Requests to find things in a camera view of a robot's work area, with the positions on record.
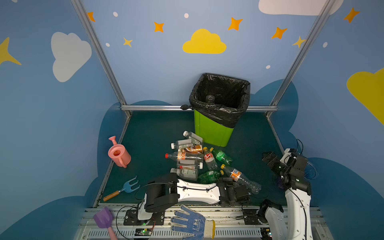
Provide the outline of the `yellow-cap orange label bottle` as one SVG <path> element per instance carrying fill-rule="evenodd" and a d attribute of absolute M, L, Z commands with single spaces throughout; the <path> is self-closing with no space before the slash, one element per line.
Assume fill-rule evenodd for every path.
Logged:
<path fill-rule="evenodd" d="M 259 194 L 262 186 L 256 182 L 253 182 L 249 180 L 245 174 L 243 174 L 238 169 L 227 166 L 225 164 L 221 165 L 221 169 L 226 173 L 230 178 L 233 179 L 233 181 L 237 182 L 240 185 L 244 185 L 248 190 L 251 191 L 253 194 Z"/>

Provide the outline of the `green sprite bottle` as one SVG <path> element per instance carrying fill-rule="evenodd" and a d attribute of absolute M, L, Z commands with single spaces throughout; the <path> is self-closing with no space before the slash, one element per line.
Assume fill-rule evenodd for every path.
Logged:
<path fill-rule="evenodd" d="M 230 166 L 233 162 L 233 159 L 228 156 L 226 153 L 224 153 L 222 150 L 218 150 L 215 148 L 210 148 L 210 152 L 213 154 L 216 160 L 220 161 L 221 163 Z"/>

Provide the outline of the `white-cap green label bottle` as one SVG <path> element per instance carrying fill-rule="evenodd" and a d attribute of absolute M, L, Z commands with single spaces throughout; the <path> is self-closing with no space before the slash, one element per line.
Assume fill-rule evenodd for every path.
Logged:
<path fill-rule="evenodd" d="M 171 168 L 170 173 L 175 173 L 181 179 L 188 181 L 196 181 L 198 179 L 198 170 L 195 169 L 176 169 Z"/>

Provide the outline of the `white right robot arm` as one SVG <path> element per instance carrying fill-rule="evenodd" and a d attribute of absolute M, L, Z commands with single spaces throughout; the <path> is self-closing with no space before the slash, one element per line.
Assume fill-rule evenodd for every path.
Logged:
<path fill-rule="evenodd" d="M 288 204 L 288 221 L 283 220 L 283 207 L 266 199 L 257 213 L 260 222 L 269 225 L 273 240 L 313 240 L 310 217 L 312 189 L 304 178 L 308 159 L 295 149 L 286 149 L 281 158 L 273 152 L 263 153 L 262 161 L 282 182 Z"/>

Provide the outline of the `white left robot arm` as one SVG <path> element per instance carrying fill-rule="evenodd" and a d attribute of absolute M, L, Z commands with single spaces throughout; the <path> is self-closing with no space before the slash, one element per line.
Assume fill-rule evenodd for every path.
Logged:
<path fill-rule="evenodd" d="M 235 184 L 230 178 L 219 178 L 217 183 L 197 184 L 179 179 L 175 173 L 155 178 L 144 186 L 144 199 L 138 204 L 139 221 L 149 220 L 154 213 L 183 202 L 233 207 L 247 203 L 250 193 L 245 186 Z"/>

